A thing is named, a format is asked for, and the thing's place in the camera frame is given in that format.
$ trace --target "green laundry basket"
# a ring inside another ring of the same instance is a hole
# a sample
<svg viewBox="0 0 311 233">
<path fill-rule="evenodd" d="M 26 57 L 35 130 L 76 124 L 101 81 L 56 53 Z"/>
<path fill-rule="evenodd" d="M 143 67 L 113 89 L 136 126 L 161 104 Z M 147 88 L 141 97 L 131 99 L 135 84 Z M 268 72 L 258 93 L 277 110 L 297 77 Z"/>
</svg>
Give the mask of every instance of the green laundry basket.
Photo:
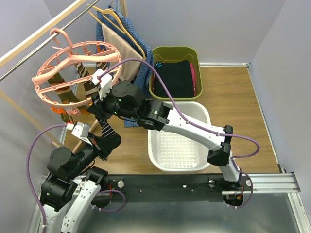
<svg viewBox="0 0 311 233">
<path fill-rule="evenodd" d="M 193 65 L 194 75 L 195 75 L 195 90 L 196 96 L 195 97 L 188 97 L 188 98 L 174 98 L 175 101 L 196 101 L 197 98 L 203 92 L 202 87 L 202 80 L 201 80 L 201 71 L 200 71 L 200 64 L 197 52 L 189 47 L 157 47 L 152 50 L 154 54 L 154 61 L 155 64 L 157 62 L 170 62 L 170 63 L 177 63 L 184 60 L 188 60 Z M 170 98 L 168 97 L 160 97 L 153 93 L 154 87 L 154 79 L 151 78 L 149 80 L 149 91 L 151 95 L 157 99 L 162 101 L 169 101 Z"/>
</svg>

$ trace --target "hanging cloth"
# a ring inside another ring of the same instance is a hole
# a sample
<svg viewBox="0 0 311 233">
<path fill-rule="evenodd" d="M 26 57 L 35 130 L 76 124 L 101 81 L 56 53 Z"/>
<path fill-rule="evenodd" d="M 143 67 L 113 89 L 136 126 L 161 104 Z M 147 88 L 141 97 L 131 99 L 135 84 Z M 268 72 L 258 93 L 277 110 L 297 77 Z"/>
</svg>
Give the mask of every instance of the hanging cloth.
<svg viewBox="0 0 311 233">
<path fill-rule="evenodd" d="M 127 43 L 126 40 L 120 37 L 116 32 L 114 32 L 112 29 L 110 29 L 104 24 L 102 24 L 102 27 L 103 27 L 105 42 L 112 44 L 118 49 L 122 60 L 127 59 L 127 58 L 138 58 L 141 60 L 143 59 L 142 56 L 139 55 L 138 52 L 136 52 L 135 49 L 133 49 L 130 46 L 130 44 Z M 138 74 L 140 65 L 141 63 L 136 62 L 136 61 L 126 62 L 122 64 L 122 70 L 121 70 L 119 79 L 132 81 L 135 78 L 135 76 Z"/>
<path fill-rule="evenodd" d="M 146 62 L 148 62 L 153 66 L 154 58 L 150 47 L 138 36 L 138 34 L 133 28 L 131 21 L 127 17 L 121 16 L 120 14 L 118 14 L 118 16 L 125 29 L 130 33 L 130 35 L 137 41 L 139 46 L 141 46 L 141 48 L 143 49 L 146 55 Z M 115 24 L 118 24 L 117 21 L 112 16 L 107 15 L 107 17 L 109 17 L 109 19 Z M 103 17 L 103 14 L 99 11 L 97 11 L 97 18 L 103 24 L 105 24 L 115 33 L 117 33 L 120 37 L 126 40 L 139 53 L 139 49 L 133 43 L 133 41 L 126 34 L 123 34 L 119 29 L 117 29 L 114 25 L 112 25 L 105 17 Z M 97 22 L 96 24 L 96 40 L 104 41 L 102 25 L 99 22 Z M 133 83 L 134 85 L 138 86 L 141 89 L 142 93 L 146 98 L 151 97 L 151 94 L 149 92 L 149 79 L 151 74 L 152 74 L 151 69 L 149 69 L 147 65 L 142 64 L 140 66 L 139 73 L 137 74 L 136 79 Z"/>
</svg>

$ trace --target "metal rod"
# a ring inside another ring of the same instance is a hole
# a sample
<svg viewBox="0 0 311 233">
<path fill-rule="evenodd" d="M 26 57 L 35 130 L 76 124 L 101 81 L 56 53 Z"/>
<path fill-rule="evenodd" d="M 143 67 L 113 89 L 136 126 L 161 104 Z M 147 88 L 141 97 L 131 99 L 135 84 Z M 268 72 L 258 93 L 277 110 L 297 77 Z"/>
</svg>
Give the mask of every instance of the metal rod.
<svg viewBox="0 0 311 233">
<path fill-rule="evenodd" d="M 82 16 L 85 12 L 87 12 L 92 6 L 94 6 L 96 3 L 98 3 L 99 0 L 95 0 L 91 5 L 89 5 L 86 9 L 84 9 L 80 14 L 78 14 L 75 18 L 73 18 L 70 22 L 68 22 L 65 26 L 63 26 L 61 29 L 64 30 L 68 26 L 70 26 L 74 21 L 76 21 L 80 16 Z M 33 55 L 35 55 L 40 49 L 42 49 L 44 46 L 46 46 L 51 40 L 53 40 L 55 37 L 57 37 L 59 33 L 55 33 L 51 35 L 48 39 L 46 39 L 42 44 L 40 44 L 37 48 L 32 50 L 27 56 L 25 56 L 23 59 L 21 59 L 19 62 L 17 62 L 12 68 L 10 68 L 7 72 L 5 72 L 0 77 L 0 82 L 5 79 L 9 74 L 11 74 L 14 70 L 16 70 L 18 67 L 20 67 L 24 62 L 26 62 L 29 58 L 31 58 Z"/>
</svg>

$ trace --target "black towel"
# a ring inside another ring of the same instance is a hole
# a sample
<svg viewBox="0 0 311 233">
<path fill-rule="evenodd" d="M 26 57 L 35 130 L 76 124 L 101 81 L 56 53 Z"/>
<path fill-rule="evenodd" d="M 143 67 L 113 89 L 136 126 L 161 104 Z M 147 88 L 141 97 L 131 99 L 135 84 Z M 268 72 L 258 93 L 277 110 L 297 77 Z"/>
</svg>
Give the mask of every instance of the black towel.
<svg viewBox="0 0 311 233">
<path fill-rule="evenodd" d="M 162 78 L 168 91 L 174 98 L 194 97 L 192 73 L 189 61 L 177 63 L 157 62 L 155 69 Z M 159 97 L 168 97 L 160 81 L 155 77 L 154 93 Z"/>
</svg>

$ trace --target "gray wall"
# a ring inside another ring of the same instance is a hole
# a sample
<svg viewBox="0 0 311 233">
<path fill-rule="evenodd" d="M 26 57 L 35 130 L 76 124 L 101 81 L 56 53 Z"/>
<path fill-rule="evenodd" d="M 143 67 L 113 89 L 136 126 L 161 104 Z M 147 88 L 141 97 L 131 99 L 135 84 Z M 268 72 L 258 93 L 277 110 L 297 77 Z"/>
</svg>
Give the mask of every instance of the gray wall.
<svg viewBox="0 0 311 233">
<path fill-rule="evenodd" d="M 128 0 L 138 34 L 153 49 L 188 46 L 201 63 L 250 62 L 285 0 Z"/>
<path fill-rule="evenodd" d="M 0 57 L 51 19 L 52 16 L 42 0 L 1 1 Z M 0 74 L 48 36 L 48 33 L 45 34 L 22 54 L 0 68 Z M 51 42 L 0 83 L 0 89 L 44 127 L 62 122 L 59 115 L 54 114 L 38 98 L 31 82 L 31 77 L 36 75 L 42 63 L 56 52 L 51 45 L 55 44 Z M 76 77 L 76 73 L 70 70 L 65 73 L 71 79 Z M 26 179 L 26 156 L 39 130 L 1 98 L 0 106 L 0 232 L 25 233 L 35 206 Z M 52 133 L 59 137 L 61 129 Z M 51 140 L 46 136 L 39 139 L 35 146 L 31 157 L 31 177 L 35 190 L 39 190 L 42 174 L 47 173 L 46 164 L 53 149 Z"/>
<path fill-rule="evenodd" d="M 311 1 L 287 0 L 250 66 L 280 164 L 294 171 L 309 219 Z"/>
</svg>

